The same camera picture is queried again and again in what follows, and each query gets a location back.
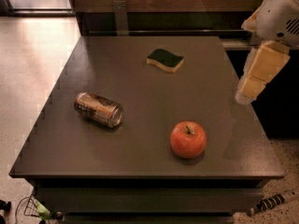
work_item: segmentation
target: wire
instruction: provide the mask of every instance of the wire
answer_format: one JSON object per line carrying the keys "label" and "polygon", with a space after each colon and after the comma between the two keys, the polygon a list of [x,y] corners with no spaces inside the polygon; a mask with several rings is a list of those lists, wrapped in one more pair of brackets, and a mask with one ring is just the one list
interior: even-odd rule
{"label": "wire", "polygon": [[19,204],[17,205],[16,211],[15,211],[15,224],[18,224],[18,209],[20,207],[20,204],[21,204],[21,202],[23,202],[26,199],[30,199],[30,197],[25,197],[25,198],[21,199],[19,201]]}

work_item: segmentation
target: concrete floor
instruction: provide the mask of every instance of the concrete floor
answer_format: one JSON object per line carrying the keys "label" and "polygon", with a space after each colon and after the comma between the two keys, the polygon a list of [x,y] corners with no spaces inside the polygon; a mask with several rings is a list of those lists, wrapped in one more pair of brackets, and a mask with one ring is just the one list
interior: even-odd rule
{"label": "concrete floor", "polygon": [[[0,211],[7,223],[15,223],[15,210],[32,187],[8,172],[31,131],[39,112],[79,38],[74,18],[0,17],[0,199],[12,201],[9,213]],[[299,185],[299,140],[271,140],[286,171],[285,178],[268,183],[264,196],[294,189]],[[38,223],[18,211],[18,223]],[[299,223],[299,200],[274,210],[247,217],[236,213],[235,223]]]}

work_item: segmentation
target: silver can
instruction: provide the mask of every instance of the silver can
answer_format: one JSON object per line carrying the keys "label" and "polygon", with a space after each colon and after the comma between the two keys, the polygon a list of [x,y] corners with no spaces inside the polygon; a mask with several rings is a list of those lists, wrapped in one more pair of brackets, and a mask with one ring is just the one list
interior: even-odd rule
{"label": "silver can", "polygon": [[93,119],[109,128],[122,122],[123,109],[116,102],[93,93],[80,93],[75,100],[75,109],[83,117]]}

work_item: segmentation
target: green object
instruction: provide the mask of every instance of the green object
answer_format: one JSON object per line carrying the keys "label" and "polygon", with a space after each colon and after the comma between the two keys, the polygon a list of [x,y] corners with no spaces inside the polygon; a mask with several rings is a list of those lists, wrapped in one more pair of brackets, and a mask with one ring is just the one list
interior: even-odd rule
{"label": "green object", "polygon": [[177,56],[165,49],[156,49],[148,56],[148,59],[155,60],[168,67],[176,67],[182,60],[182,56]]}
{"label": "green object", "polygon": [[51,217],[50,211],[39,201],[37,201],[37,213],[43,220],[49,220]]}

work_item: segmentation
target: green sponge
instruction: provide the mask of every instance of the green sponge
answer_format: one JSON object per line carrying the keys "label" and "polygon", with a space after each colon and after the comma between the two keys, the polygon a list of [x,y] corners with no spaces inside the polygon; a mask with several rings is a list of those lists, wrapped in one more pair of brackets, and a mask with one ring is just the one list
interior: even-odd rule
{"label": "green sponge", "polygon": [[147,58],[147,64],[152,64],[169,73],[176,73],[183,65],[184,58],[165,49],[156,49]]}

